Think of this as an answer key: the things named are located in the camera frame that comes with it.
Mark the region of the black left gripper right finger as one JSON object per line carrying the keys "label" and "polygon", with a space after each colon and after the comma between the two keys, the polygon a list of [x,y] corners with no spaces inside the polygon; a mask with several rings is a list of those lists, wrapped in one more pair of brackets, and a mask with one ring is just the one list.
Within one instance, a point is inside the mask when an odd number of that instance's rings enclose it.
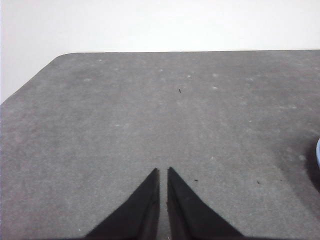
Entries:
{"label": "black left gripper right finger", "polygon": [[244,237],[206,205],[172,167],[167,170],[167,208],[173,240]]}

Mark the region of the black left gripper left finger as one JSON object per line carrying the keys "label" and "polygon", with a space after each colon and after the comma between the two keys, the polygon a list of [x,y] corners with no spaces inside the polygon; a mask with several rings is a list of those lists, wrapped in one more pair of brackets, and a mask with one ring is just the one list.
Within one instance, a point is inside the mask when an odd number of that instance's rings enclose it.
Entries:
{"label": "black left gripper left finger", "polygon": [[160,216],[160,172],[154,168],[130,197],[91,230],[86,240],[155,240]]}

